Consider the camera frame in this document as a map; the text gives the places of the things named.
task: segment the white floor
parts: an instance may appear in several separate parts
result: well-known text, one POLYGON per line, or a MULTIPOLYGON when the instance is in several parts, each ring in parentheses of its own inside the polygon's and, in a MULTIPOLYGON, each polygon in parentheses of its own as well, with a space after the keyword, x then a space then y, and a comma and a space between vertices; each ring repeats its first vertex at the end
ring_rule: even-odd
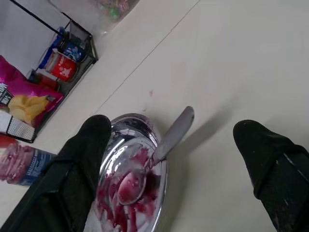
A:
MULTIPOLYGON (((159 229, 274 232, 232 129, 254 119, 309 149, 308 10, 305 0, 140 0, 97 39, 100 60, 34 146, 58 152, 93 114, 142 113, 164 133, 191 105, 159 229)), ((1 223, 25 192, 2 189, 1 223)))

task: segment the chips bag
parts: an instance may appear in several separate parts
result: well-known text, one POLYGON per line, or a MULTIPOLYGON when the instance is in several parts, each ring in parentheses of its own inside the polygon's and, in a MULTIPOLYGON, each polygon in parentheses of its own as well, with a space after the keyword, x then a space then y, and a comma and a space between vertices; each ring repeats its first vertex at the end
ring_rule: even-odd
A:
POLYGON ((63 98, 63 94, 33 84, 0 56, 0 108, 36 127, 43 116, 63 98))

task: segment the metal spoon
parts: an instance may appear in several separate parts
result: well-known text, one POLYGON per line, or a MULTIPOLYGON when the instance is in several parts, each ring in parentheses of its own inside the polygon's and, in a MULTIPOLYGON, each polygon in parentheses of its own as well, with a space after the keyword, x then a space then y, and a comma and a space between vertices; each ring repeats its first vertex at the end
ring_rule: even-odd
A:
POLYGON ((187 106, 166 132, 154 153, 141 169, 134 169, 121 182, 118 189, 118 200, 122 205, 135 203, 143 194, 146 187, 148 172, 180 142, 190 129, 194 120, 194 110, 187 106))

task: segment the juice bottle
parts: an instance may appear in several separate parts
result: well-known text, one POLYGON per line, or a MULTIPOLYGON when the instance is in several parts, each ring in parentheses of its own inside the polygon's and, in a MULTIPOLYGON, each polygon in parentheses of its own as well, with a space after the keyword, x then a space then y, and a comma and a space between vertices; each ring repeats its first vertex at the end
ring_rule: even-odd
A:
POLYGON ((55 156, 0 135, 0 180, 30 186, 55 156))

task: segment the bottle label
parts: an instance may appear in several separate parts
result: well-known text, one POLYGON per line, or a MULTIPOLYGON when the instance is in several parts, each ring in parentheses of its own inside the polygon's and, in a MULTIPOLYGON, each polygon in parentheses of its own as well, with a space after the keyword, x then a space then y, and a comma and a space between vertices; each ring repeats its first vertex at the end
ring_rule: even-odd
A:
POLYGON ((27 167, 25 176, 20 180, 19 185, 30 186, 38 178, 47 163, 55 156, 52 153, 35 149, 31 163, 27 167))

